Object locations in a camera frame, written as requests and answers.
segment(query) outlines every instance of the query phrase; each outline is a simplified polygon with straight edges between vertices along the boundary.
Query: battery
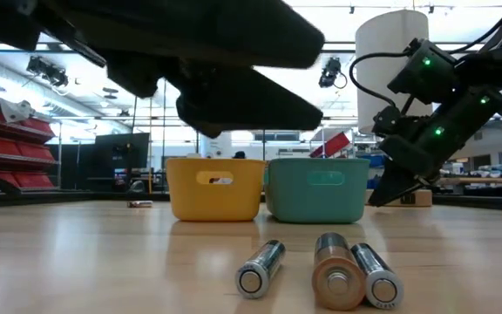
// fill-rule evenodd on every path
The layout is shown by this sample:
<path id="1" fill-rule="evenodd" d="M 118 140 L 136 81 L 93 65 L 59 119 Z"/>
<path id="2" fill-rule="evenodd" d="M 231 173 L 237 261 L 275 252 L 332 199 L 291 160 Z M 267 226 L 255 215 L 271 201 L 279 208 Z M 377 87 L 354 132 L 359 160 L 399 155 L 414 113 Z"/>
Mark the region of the battery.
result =
<path id="1" fill-rule="evenodd" d="M 153 206 L 153 201 L 128 201 L 128 208 L 151 208 Z"/>
<path id="2" fill-rule="evenodd" d="M 352 247 L 352 254 L 365 273 L 365 296 L 373 306 L 390 310 L 397 307 L 404 298 L 404 286 L 389 265 L 367 243 Z"/>
<path id="3" fill-rule="evenodd" d="M 365 275 L 343 236 L 329 232 L 317 239 L 311 283 L 317 303 L 331 310 L 352 310 L 363 301 Z"/>
<path id="4" fill-rule="evenodd" d="M 284 244 L 270 240 L 235 273 L 237 290 L 246 298 L 264 296 L 286 253 Z"/>

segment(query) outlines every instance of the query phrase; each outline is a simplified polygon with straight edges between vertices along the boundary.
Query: table surface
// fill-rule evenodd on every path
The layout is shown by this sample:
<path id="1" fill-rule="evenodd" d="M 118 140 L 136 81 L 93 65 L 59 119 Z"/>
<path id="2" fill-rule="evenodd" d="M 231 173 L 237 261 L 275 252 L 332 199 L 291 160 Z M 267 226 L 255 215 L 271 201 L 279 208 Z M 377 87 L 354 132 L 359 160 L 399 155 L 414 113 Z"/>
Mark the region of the table surface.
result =
<path id="1" fill-rule="evenodd" d="M 315 239 L 368 242 L 402 278 L 393 313 L 502 313 L 502 214 L 491 209 L 366 208 L 352 225 L 178 222 L 169 203 L 89 201 L 0 208 L 3 313 L 328 313 L 310 285 Z M 261 300 L 234 273 L 269 239 L 288 249 Z M 383 313 L 362 305 L 357 313 Z"/>

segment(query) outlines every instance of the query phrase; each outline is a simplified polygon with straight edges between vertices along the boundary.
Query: white cylinder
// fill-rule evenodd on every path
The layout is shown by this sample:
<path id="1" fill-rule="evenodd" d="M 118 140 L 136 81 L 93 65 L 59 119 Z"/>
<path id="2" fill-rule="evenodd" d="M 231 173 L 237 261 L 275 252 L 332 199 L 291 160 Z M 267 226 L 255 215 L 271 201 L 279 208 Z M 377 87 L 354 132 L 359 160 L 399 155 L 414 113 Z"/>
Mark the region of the white cylinder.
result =
<path id="1" fill-rule="evenodd" d="M 222 132 L 216 139 L 201 135 L 199 153 L 203 158 L 231 158 L 232 134 Z"/>
<path id="2" fill-rule="evenodd" d="M 402 52 L 414 38 L 428 38 L 429 24 L 424 13 L 414 10 L 398 10 L 373 17 L 356 32 L 356 56 L 373 52 Z M 387 85 L 402 70 L 407 58 L 370 58 L 356 65 L 357 81 L 392 99 L 402 108 L 409 95 L 395 94 Z M 388 104 L 357 90 L 357 115 L 359 132 L 371 134 L 373 117 Z M 408 115 L 430 115 L 431 106 L 415 100 Z"/>

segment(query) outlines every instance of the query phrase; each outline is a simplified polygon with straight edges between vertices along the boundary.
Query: yellow bin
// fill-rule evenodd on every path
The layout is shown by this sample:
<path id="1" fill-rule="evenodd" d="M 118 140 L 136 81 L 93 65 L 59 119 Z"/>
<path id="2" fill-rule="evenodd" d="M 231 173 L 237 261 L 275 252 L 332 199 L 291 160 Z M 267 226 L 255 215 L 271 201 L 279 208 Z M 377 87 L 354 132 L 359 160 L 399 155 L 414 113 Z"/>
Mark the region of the yellow bin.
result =
<path id="1" fill-rule="evenodd" d="M 168 159 L 173 215 L 182 221 L 250 221 L 259 212 L 266 162 L 238 159 Z"/>

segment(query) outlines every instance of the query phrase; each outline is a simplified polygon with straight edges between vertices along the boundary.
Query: black monitor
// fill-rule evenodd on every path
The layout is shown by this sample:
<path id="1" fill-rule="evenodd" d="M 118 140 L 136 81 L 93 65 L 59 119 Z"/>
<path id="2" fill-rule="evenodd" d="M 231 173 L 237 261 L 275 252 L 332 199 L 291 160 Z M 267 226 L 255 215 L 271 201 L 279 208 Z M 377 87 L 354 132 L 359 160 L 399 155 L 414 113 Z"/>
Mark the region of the black monitor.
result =
<path id="1" fill-rule="evenodd" d="M 149 133 L 100 135 L 94 154 L 100 166 L 108 169 L 145 168 L 149 140 Z"/>

